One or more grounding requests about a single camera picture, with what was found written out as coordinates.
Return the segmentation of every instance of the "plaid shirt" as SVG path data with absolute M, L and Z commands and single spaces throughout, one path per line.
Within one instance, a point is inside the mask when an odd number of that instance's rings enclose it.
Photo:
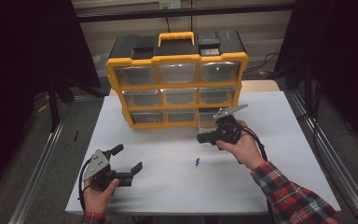
M 100 214 L 85 212 L 81 223 L 87 224 L 109 224 L 111 221 L 110 217 Z
M 339 223 L 334 208 L 316 193 L 284 176 L 270 161 L 251 172 L 271 204 L 277 223 Z

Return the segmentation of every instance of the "aluminum rail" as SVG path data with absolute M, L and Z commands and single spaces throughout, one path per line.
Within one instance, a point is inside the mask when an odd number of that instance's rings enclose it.
M 25 191 L 22 193 L 20 201 L 18 202 L 16 209 L 14 210 L 9 224 L 18 224 L 24 223 L 25 218 L 28 214 L 28 211 L 31 207 L 31 204 L 34 200 L 34 196 L 37 193 L 39 188 L 40 181 L 45 173 L 46 167 L 48 165 L 48 160 L 56 146 L 56 143 L 60 137 L 63 124 L 68 117 L 70 110 L 70 105 L 62 104 L 60 114 L 62 116 L 60 123 L 53 133 L 51 133 L 48 137 L 48 141 L 43 149 L 42 155 L 40 156 L 39 161 L 37 162 L 36 167 L 34 168 L 34 173 L 29 180 Z
M 167 18 L 167 17 L 289 11 L 289 10 L 293 10 L 294 8 L 295 8 L 295 3 L 250 5 L 250 6 L 236 6 L 236 7 L 192 7 L 192 8 L 177 8 L 177 9 L 167 9 L 167 10 L 159 9 L 159 10 L 123 12 L 123 13 L 81 14 L 81 15 L 77 15 L 77 20 L 79 22 L 125 21 L 125 20 L 154 19 L 154 18 Z
M 304 100 L 298 92 L 292 92 L 293 99 L 296 102 L 296 105 L 302 114 L 307 114 L 307 110 L 304 106 Z M 358 185 L 352 178 L 351 174 L 348 172 L 347 168 L 339 158 L 338 154 L 334 150 L 333 146 L 328 141 L 324 131 L 319 125 L 316 125 L 315 118 L 305 117 L 308 126 L 312 132 L 316 132 L 316 140 L 318 141 L 321 149 L 323 150 L 324 155 L 329 160 L 334 171 L 337 174 L 338 179 L 341 181 L 343 187 L 348 192 L 353 201 L 354 205 L 358 210 Z

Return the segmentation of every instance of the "person's left hand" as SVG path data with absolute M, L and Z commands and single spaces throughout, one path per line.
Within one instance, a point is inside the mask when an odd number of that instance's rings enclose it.
M 119 183 L 118 179 L 112 180 L 105 191 L 98 191 L 91 185 L 91 180 L 85 182 L 89 186 L 83 192 L 86 212 L 105 214 L 110 196 L 113 194 Z

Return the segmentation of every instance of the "plastic drawer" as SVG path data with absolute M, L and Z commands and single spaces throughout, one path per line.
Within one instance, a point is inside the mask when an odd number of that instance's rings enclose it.
M 159 105 L 157 90 L 123 91 L 127 106 Z
M 159 123 L 163 121 L 161 110 L 132 111 L 131 116 L 134 123 Z
M 123 86 L 157 83 L 154 66 L 117 67 L 115 70 L 118 81 Z
M 157 69 L 160 83 L 189 83 L 196 80 L 195 63 L 164 63 Z
M 200 88 L 201 104 L 226 104 L 232 103 L 235 87 L 225 88 Z
M 200 64 L 200 81 L 236 81 L 239 69 L 240 63 L 202 63 Z
M 197 88 L 162 89 L 161 92 L 165 105 L 189 105 L 196 103 Z
M 199 128 L 216 129 L 216 120 L 213 118 L 219 108 L 200 108 L 199 109 Z
M 195 109 L 179 109 L 179 110 L 166 110 L 168 122 L 186 122 L 194 121 L 196 110 Z

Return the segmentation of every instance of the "white wall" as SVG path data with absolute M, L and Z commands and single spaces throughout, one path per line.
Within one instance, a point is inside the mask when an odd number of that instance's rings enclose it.
M 193 0 L 193 7 L 225 7 L 241 5 L 292 3 L 295 0 Z M 157 0 L 73 0 L 76 13 L 119 13 L 159 9 Z M 182 0 L 182 7 L 191 7 Z M 193 31 L 210 33 L 215 30 L 236 29 L 245 46 L 250 62 L 263 61 L 271 52 L 279 52 L 291 11 L 241 13 L 193 17 Z M 190 17 L 168 18 L 172 32 L 190 31 Z M 130 21 L 101 21 L 82 23 L 81 27 L 92 55 L 101 55 L 101 68 L 118 35 L 155 35 L 167 32 L 164 18 Z

